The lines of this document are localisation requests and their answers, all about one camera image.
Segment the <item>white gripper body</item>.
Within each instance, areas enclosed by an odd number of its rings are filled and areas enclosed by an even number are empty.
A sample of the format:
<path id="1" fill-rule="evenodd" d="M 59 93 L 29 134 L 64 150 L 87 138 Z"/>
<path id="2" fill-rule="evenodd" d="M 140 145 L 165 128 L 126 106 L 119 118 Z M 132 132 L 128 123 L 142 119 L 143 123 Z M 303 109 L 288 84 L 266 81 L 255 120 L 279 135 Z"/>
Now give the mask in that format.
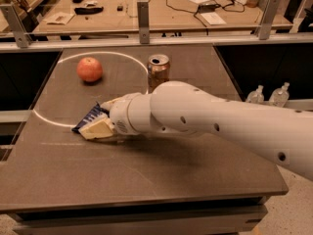
<path id="1" fill-rule="evenodd" d="M 118 134 L 138 135 L 135 128 L 138 123 L 139 108 L 137 99 L 140 93 L 126 94 L 114 101 L 110 109 L 110 120 Z"/>

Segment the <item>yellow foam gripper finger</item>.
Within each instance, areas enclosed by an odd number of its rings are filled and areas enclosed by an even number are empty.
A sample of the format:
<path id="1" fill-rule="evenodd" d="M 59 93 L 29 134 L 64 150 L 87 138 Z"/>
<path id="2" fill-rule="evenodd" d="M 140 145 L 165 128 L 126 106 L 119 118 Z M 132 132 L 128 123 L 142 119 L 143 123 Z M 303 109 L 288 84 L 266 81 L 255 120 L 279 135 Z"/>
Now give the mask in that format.
<path id="1" fill-rule="evenodd" d="M 78 132 L 86 140 L 109 138 L 114 135 L 112 122 L 107 117 L 100 117 L 85 124 Z"/>
<path id="2" fill-rule="evenodd" d="M 121 107 L 124 106 L 124 101 L 125 101 L 125 97 L 117 97 L 111 100 L 108 100 L 104 103 L 102 103 L 100 105 L 100 107 L 104 110 L 104 111 L 112 111 L 112 110 L 117 110 L 120 109 Z"/>

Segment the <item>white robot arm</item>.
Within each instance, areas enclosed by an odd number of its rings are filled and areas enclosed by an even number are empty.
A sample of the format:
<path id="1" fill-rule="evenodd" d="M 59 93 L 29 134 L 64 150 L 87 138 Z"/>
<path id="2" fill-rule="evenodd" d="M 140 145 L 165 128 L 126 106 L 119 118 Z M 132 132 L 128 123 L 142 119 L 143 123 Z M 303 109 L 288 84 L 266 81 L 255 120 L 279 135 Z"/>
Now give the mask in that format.
<path id="1" fill-rule="evenodd" d="M 74 128 L 85 139 L 211 133 L 313 180 L 313 114 L 215 97 L 169 81 L 95 105 Z"/>

